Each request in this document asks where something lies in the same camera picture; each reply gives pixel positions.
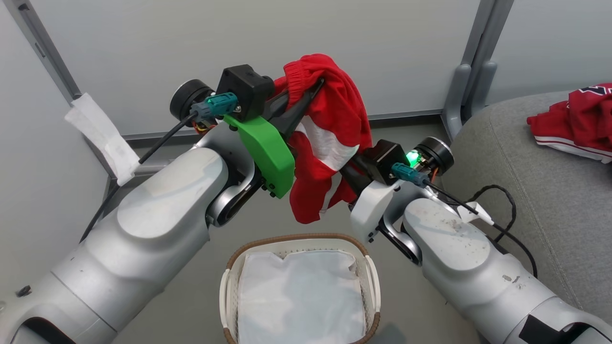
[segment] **white basket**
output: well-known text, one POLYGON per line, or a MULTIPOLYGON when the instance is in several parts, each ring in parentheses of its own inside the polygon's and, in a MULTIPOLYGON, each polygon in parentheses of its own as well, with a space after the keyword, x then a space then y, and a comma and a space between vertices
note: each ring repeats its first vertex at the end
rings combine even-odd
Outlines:
POLYGON ((238 281, 246 255, 252 252, 274 252, 284 258, 288 253, 312 250, 341 250, 355 257, 367 325, 365 336, 355 343, 365 343, 372 338, 380 321, 381 289, 376 266, 365 247, 344 234, 298 234, 251 242, 242 246, 229 259, 219 289, 219 312, 229 344, 239 343, 238 281))

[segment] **gray couch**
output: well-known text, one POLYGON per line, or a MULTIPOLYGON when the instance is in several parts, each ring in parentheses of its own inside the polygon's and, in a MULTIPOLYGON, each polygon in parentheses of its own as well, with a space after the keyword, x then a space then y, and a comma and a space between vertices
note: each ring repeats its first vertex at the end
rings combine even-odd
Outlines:
MULTIPOLYGON (((569 304, 612 324, 611 167, 536 145, 526 123, 528 116, 567 100, 567 94, 535 95, 484 109, 453 142, 455 166, 443 182, 461 199, 488 184, 506 187, 517 203, 511 232, 534 255, 539 279, 569 304)), ((489 190, 479 202, 502 226, 510 220, 502 192, 489 190)), ((531 269, 514 242, 504 238, 500 243, 531 269)))

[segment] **green led light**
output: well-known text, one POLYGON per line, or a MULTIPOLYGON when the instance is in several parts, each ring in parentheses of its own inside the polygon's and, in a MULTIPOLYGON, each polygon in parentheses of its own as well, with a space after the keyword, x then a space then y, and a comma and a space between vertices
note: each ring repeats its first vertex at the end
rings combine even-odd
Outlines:
POLYGON ((420 154, 417 151, 409 151, 406 154, 410 167, 414 167, 420 161, 420 154))

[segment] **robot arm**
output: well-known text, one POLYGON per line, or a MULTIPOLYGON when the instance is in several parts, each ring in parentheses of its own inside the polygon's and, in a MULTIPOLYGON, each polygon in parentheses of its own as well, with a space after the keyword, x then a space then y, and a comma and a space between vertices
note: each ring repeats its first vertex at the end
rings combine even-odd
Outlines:
MULTIPOLYGON (((246 65, 226 71, 217 91, 227 97, 192 80, 171 113, 197 112, 198 124, 217 105, 234 113, 130 192, 30 290, 0 296, 0 344, 111 342, 209 240, 210 225, 226 224, 260 188, 288 191, 294 160, 284 143, 323 80, 287 109, 286 93, 266 101, 269 78, 246 65)), ((562 302, 434 190, 397 178, 396 163, 432 176, 450 168, 452 155, 427 138, 408 156, 384 140, 355 156, 341 173, 358 196, 349 205, 358 239, 382 233, 492 344, 611 342, 612 327, 562 302)))
POLYGON ((381 140, 355 158, 361 173, 344 171, 346 178, 370 181, 350 182, 360 195, 351 212, 360 240, 371 242, 382 233, 492 344, 612 342, 610 325, 566 304, 514 256, 501 253, 469 223, 473 217, 460 216, 472 215, 467 209, 456 211, 423 187, 432 171, 443 173, 453 164, 444 143, 426 138, 403 154, 398 145, 381 140), (405 179, 412 182, 396 177, 398 163, 410 171, 405 179), (401 231, 393 226, 399 219, 401 231))

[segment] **red garment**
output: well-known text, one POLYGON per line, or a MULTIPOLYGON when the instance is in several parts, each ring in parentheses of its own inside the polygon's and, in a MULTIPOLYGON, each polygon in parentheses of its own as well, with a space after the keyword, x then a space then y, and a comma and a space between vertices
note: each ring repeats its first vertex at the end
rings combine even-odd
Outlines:
POLYGON ((612 83, 573 91, 569 100, 527 118, 538 144, 608 163, 612 160, 612 83))
POLYGON ((355 153, 372 146, 370 124, 355 84, 329 56, 303 56, 285 66, 285 75, 275 85, 277 93, 289 88, 288 107, 319 78, 325 78, 289 139, 297 151, 296 181, 289 202, 296 220, 310 223, 339 201, 355 199, 337 172, 355 153))

